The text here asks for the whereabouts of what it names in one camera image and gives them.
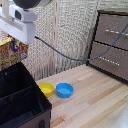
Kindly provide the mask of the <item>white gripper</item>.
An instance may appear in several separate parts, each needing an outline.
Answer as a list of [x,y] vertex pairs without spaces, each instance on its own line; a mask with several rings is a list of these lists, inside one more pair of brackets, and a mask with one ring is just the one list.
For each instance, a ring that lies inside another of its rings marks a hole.
[[24,44],[34,41],[36,14],[31,9],[23,9],[13,0],[0,0],[0,29]]

